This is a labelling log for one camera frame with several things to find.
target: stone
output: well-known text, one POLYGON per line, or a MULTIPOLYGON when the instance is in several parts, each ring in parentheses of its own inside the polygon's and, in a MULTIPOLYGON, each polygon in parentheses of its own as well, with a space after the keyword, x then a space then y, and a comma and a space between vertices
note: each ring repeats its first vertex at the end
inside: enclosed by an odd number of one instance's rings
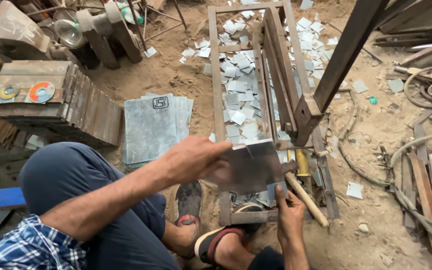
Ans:
POLYGON ((366 225, 366 224, 360 224, 357 227, 357 229, 362 233, 365 233, 365 234, 369 233, 369 228, 368 228, 368 225, 366 225))
POLYGON ((393 264, 393 259, 385 253, 381 253, 381 261, 387 267, 390 267, 393 264))

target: plaid shirt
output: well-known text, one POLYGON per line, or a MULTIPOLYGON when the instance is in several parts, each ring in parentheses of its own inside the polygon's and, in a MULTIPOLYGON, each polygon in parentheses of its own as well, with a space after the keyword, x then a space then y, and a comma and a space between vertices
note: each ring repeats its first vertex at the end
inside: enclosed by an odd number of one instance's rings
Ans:
POLYGON ((0 270, 84 269, 86 251, 81 244, 30 215, 0 240, 0 270))

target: man's hand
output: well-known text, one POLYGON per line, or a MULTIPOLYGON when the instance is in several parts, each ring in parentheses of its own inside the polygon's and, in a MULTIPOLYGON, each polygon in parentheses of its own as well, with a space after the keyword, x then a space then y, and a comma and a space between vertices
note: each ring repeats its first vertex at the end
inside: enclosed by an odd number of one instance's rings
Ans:
POLYGON ((303 218, 306 206, 291 191, 286 202, 283 187, 275 188, 278 212, 277 238, 284 249, 291 244, 303 243, 303 218))
POLYGON ((188 136, 154 161, 153 166, 166 174, 170 186, 188 183, 228 166, 219 156, 232 146, 229 141, 213 143, 205 137, 188 136))
POLYGON ((303 243, 303 219, 306 206, 295 194, 288 191, 289 199, 285 199, 283 187, 277 185, 278 224, 277 239, 281 244, 285 270, 307 270, 308 259, 303 243))

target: black sneaker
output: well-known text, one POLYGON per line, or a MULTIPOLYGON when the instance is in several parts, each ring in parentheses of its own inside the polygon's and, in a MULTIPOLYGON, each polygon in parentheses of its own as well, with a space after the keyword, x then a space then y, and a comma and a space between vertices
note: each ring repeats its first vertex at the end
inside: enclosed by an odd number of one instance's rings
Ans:
MULTIPOLYGON (((203 201, 203 188, 201 182, 194 181, 190 183, 180 184, 177 187, 176 197, 174 202, 174 216, 176 226, 196 224, 199 231, 201 224, 201 203, 203 201)), ((185 260, 190 260, 194 257, 194 253, 189 256, 181 256, 185 260)))
MULTIPOLYGON (((246 203, 238 208, 235 213, 258 211, 262 211, 260 206, 253 203, 246 203)), ((242 241, 243 239, 254 234, 261 227, 261 225, 262 223, 235 224, 210 231, 199 237, 199 239, 196 241, 196 244, 194 245, 194 252, 202 262, 216 265, 214 260, 216 246, 223 236, 227 234, 237 234, 242 241)))

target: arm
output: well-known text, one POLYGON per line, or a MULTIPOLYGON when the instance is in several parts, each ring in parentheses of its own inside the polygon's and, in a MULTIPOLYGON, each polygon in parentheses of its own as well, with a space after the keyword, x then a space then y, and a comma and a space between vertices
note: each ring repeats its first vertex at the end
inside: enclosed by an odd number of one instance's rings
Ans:
POLYGON ((188 183, 210 174, 224 163, 218 157, 230 142, 212 143, 189 136, 161 158, 93 192, 55 206, 40 219, 79 241, 87 241, 107 224, 147 196, 175 184, 188 183))
POLYGON ((284 269, 308 270, 310 266, 303 243, 305 205, 291 191, 288 191, 288 205, 280 185, 276 186, 275 194, 279 209, 277 238, 283 251, 284 269))

